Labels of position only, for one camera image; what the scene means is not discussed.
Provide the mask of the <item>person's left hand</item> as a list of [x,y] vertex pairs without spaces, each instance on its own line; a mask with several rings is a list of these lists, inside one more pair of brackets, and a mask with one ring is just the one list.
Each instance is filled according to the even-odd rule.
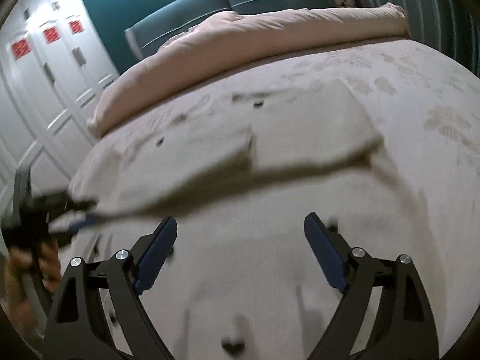
[[[50,293],[55,293],[62,279],[59,247],[56,241],[41,244],[38,262],[42,283]],[[29,272],[33,263],[30,252],[13,247],[10,249],[4,269],[6,286],[4,310],[13,326],[22,336],[30,335],[37,325],[32,306],[27,299],[21,280],[22,276]]]

